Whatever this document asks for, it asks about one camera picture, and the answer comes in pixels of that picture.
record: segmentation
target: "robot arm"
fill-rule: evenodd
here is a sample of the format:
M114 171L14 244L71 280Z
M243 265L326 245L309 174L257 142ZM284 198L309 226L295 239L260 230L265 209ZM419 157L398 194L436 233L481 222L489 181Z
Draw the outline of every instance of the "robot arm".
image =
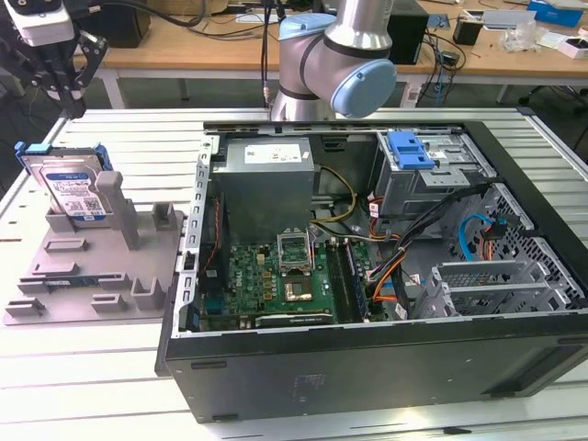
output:
M47 90L69 118L85 113L82 95L107 52L107 41L79 30L90 13L82 0L0 0L0 66L24 85ZM85 66L74 66L77 46Z
M337 18L304 14L280 26L279 93L272 120L363 118L396 84L388 56L392 0L342 0Z

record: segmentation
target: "desk leg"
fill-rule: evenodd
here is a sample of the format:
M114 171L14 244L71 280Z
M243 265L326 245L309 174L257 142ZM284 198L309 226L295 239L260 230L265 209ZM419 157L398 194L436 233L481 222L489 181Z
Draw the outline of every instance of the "desk leg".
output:
M419 100L423 83L421 81L408 81L404 86L404 92L402 92L401 107L416 107L416 103Z
M127 108L127 102L119 87L119 73L115 69L105 69L100 76L112 108Z
M185 78L179 78L177 85L180 88L180 98L182 101L188 101L190 99L190 93L187 90L187 81Z
M498 96L496 97L496 102L498 104L503 103L504 96L506 95L507 90L508 90L508 85L503 85L503 87L500 89L500 92L498 93Z

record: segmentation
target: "blue box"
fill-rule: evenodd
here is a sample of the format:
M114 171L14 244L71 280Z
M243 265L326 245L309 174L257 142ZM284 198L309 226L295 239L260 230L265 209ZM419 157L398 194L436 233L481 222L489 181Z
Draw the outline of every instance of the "blue box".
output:
M540 0L530 0L527 10L537 11L537 15L535 16L535 20L537 21L567 26L569 28L575 28L584 12L580 9L557 9Z

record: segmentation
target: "metal table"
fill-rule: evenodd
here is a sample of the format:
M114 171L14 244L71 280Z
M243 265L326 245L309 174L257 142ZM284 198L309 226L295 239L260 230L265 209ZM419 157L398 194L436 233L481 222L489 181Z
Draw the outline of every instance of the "metal table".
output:
M102 141L138 209L192 194L204 120L260 120L263 110L100 110L60 119L46 141ZM388 109L391 121L479 119L588 245L588 168L537 118L515 109ZM16 293L47 225L47 197L21 174L0 202L0 301ZM0 327L0 439L578 439L588 435L588 363L528 399L199 425L172 379L153 372L160 323Z

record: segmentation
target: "green motherboard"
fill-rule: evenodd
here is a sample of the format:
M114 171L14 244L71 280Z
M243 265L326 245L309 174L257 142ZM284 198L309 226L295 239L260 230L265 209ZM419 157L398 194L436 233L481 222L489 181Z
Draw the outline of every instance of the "green motherboard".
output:
M371 264L364 243L353 244L357 272L363 276ZM238 245L231 249L229 289L225 294L225 314L327 313L334 316L336 308L330 280L325 243L316 243L314 269L303 274L294 269L280 271L276 243L269 245ZM288 244L284 260L298 261L306 257L303 244Z

